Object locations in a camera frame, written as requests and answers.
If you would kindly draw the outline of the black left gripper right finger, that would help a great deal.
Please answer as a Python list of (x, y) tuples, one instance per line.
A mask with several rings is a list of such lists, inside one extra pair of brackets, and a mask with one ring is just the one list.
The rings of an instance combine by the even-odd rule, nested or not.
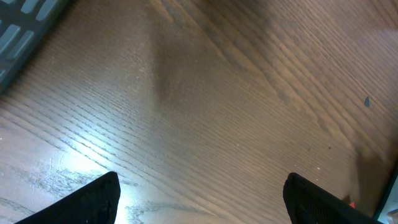
[(293, 224), (378, 224), (301, 175), (291, 172), (283, 199)]

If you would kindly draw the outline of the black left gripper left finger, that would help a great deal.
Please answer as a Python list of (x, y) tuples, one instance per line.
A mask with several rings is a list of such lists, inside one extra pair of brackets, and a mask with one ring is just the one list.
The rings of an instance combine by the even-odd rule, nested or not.
[(118, 174), (111, 171), (16, 224), (114, 224), (120, 195)]

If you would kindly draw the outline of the green 3M gloves pack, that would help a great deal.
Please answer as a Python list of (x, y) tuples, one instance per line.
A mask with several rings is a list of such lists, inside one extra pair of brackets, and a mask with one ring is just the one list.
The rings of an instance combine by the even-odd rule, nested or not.
[(397, 170), (391, 175), (374, 219), (384, 224), (397, 224)]

